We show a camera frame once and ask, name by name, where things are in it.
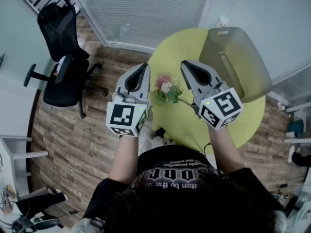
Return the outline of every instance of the table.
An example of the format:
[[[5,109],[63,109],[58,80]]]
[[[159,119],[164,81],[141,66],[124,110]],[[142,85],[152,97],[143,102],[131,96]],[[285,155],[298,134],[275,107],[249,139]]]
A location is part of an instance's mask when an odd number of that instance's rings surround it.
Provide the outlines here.
[[[3,175],[5,185],[11,185],[15,194],[18,194],[16,186],[16,179],[25,178],[31,175],[31,173],[15,173],[14,160],[34,158],[48,155],[47,151],[38,151],[31,153],[13,153],[5,143],[5,139],[14,141],[32,141],[29,137],[19,136],[1,136],[0,135],[0,167]]]
[[[203,44],[207,37],[207,29],[187,29],[172,34],[156,48],[148,61],[151,69],[150,90],[152,90],[158,74],[168,73],[179,77],[183,90],[181,98],[189,103],[193,94],[187,89],[180,71],[183,60],[199,61]],[[176,140],[188,148],[203,151],[210,141],[207,124],[199,119],[194,111],[182,102],[161,104],[149,96],[154,114],[152,129],[161,127],[166,131],[165,137]],[[265,97],[244,104],[244,111],[238,119],[228,126],[236,147],[246,143],[258,129],[265,109]],[[206,147],[207,154],[213,154],[211,146]]]

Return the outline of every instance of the person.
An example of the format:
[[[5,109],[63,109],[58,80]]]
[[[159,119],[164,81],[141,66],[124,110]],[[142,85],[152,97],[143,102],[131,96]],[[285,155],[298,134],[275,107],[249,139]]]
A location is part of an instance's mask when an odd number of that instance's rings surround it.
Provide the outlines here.
[[[226,127],[209,136],[218,169],[200,152],[161,146],[138,157],[122,136],[75,232],[283,232],[282,205],[246,168]]]
[[[45,195],[35,196],[17,202],[10,201],[5,192],[5,206],[0,208],[0,222],[4,227],[10,228],[11,224],[21,216],[31,219],[50,206],[68,199],[67,195],[60,189],[56,189],[56,194],[54,194],[51,189],[48,189],[48,192],[49,193]]]

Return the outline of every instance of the dark hair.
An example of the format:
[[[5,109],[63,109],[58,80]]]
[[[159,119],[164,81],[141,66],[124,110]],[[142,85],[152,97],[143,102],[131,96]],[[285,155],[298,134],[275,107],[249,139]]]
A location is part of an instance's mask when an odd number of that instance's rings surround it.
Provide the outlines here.
[[[170,196],[168,189],[159,193],[143,181],[106,204],[105,213],[99,215],[105,221],[104,233],[274,232],[271,207],[224,175],[204,175],[187,196],[176,191]]]

